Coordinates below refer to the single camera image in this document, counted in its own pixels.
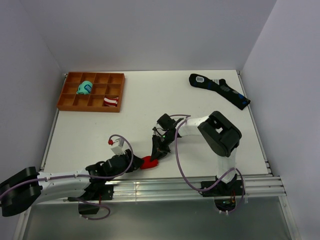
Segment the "red Santa sock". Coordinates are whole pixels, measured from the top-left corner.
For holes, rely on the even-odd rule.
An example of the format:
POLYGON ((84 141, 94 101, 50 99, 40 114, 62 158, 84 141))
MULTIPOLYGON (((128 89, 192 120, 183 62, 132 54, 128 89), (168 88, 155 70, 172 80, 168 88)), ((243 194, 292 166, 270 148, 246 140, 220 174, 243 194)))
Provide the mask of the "red Santa sock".
POLYGON ((143 164, 140 166, 141 170, 152 169, 159 164, 158 159, 152 159, 151 156, 145 156, 142 159, 143 164))

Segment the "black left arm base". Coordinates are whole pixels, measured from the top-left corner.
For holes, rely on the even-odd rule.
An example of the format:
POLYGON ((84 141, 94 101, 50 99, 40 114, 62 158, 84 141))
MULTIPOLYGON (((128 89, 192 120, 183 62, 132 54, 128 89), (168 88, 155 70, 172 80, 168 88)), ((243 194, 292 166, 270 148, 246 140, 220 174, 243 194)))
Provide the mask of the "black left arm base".
POLYGON ((78 198, 83 201, 112 200, 113 194, 114 186, 112 184, 91 184, 84 190, 84 193, 78 198))

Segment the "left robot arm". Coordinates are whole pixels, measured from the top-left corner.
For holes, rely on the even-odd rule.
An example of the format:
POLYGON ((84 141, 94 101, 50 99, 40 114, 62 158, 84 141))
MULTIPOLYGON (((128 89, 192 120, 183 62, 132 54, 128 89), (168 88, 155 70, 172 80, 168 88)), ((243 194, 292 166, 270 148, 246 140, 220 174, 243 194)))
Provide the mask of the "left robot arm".
POLYGON ((123 154, 74 172, 46 173, 38 172, 34 166, 26 167, 0 184, 2 216, 15 216, 32 205, 62 198, 69 201, 110 199, 112 190, 106 182, 121 173, 136 171, 143 163, 142 158, 127 149, 123 154))

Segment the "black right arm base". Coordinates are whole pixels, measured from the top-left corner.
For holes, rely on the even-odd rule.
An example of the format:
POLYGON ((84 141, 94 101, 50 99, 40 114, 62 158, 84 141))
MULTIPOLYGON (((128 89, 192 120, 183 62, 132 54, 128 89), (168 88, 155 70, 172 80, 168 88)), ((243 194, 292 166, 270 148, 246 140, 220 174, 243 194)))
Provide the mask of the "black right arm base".
POLYGON ((235 197, 246 193, 241 180, 234 180, 229 183, 219 182, 214 188, 208 191, 201 191, 204 197, 235 197))

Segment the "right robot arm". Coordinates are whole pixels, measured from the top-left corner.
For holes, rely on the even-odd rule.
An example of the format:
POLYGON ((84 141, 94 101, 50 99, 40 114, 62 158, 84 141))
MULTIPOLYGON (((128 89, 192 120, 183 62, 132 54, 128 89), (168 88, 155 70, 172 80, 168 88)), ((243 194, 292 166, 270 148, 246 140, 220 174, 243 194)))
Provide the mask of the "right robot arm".
POLYGON ((171 152, 170 144, 186 136, 202 136, 217 156, 217 191, 229 194, 236 180, 236 151, 242 138, 240 130, 222 113, 191 118, 187 114, 163 114, 153 127, 150 161, 160 160, 171 152))

